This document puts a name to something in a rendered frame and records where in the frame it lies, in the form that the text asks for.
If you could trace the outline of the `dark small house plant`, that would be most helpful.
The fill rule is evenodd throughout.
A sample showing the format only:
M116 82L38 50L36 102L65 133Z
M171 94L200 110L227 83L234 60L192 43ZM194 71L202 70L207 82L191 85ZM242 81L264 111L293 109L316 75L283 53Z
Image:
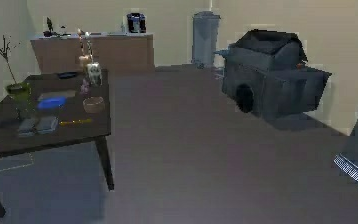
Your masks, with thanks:
M43 35L45 37L56 36L57 32L54 30L52 20L49 17L46 18L46 24L47 30L43 32Z

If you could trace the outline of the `yellow pencil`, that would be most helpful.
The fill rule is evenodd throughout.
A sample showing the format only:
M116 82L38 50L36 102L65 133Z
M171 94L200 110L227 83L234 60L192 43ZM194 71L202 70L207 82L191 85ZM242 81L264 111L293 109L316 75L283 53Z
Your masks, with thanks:
M71 121L60 121L59 125L60 126L66 126L66 125L75 125L75 124L86 124L86 123L91 123L93 120L88 118L88 119L78 119L78 120L71 120Z

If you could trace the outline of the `brown wooden sideboard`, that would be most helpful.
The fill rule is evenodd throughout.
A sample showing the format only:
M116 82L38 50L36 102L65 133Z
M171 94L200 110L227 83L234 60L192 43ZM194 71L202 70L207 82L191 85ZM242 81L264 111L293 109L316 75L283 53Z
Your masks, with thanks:
M143 73L155 69L152 34L93 35L93 58L111 74ZM81 44L76 35L68 38L30 40L42 73L79 71Z

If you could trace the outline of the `black coffee maker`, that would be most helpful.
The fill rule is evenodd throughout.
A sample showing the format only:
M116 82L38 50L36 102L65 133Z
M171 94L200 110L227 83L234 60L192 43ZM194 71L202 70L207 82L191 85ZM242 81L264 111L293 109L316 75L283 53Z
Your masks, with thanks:
M130 33L145 33L146 20L142 13L129 13L127 15L128 31Z

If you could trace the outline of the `dark wooden table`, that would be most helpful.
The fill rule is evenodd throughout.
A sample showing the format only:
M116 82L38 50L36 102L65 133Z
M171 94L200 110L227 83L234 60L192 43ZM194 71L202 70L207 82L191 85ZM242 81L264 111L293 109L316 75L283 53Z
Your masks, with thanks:
M102 97L105 108L98 113L87 113L83 101L90 97ZM16 117L15 105L10 97L0 102L0 158L20 155L30 152L93 142L96 145L107 186L114 188L114 182L109 159L106 137L111 134L111 115L109 102L108 72L102 72L102 84L92 87L85 96L80 93L66 100L66 103L56 109L36 111L39 117L56 116L58 126L48 134L34 134L20 137L18 128L20 120ZM91 123L60 126L60 121L92 119Z

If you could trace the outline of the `grey tall bin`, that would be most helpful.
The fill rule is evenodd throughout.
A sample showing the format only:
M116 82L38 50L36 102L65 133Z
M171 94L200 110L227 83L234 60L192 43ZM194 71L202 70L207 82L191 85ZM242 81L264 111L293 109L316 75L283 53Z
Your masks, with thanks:
M220 16L201 11L193 16L192 60L198 68L214 65Z

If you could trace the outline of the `brown bowl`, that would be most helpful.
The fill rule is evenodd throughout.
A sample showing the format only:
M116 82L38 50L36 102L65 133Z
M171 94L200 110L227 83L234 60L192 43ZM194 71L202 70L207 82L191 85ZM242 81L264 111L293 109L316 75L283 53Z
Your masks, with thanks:
M105 108L102 97L90 97L83 101L83 108L87 113L98 113Z

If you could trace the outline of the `white patterned mug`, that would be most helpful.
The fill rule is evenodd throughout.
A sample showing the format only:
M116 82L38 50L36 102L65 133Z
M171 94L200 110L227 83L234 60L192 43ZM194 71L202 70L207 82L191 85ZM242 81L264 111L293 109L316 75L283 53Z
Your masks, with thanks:
M102 84L102 70L99 63L89 63L87 72L92 85L100 86Z

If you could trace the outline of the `green vase with twigs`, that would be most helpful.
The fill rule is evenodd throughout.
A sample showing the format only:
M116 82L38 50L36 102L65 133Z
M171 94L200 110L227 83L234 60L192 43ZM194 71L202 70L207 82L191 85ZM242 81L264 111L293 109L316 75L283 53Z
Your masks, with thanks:
M14 46L11 45L11 37L2 35L2 44L0 44L0 56L5 61L9 74L13 80L12 84L5 86L5 91L14 102L17 119L23 120L24 114L28 111L27 106L31 94L31 87L25 81L19 82L12 71L9 56L12 50L17 46L18 44Z

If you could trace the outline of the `dark grey dog house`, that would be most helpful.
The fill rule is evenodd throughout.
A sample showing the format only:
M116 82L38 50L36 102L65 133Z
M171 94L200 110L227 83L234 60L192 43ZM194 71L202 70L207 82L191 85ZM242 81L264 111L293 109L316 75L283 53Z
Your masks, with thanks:
M224 59L222 92L267 121L316 110L331 76L307 65L295 33L253 29L216 53Z

